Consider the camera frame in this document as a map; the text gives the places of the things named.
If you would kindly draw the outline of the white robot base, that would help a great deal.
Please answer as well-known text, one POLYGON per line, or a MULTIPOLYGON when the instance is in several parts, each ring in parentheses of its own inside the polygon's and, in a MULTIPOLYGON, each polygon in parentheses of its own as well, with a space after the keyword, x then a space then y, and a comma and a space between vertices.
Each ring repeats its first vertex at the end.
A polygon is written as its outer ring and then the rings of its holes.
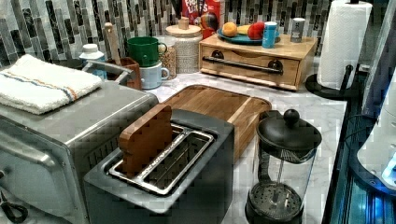
POLYGON ((357 153, 361 166, 379 182, 377 189, 387 194, 396 190, 396 83, 395 76, 383 103, 377 123, 357 153))

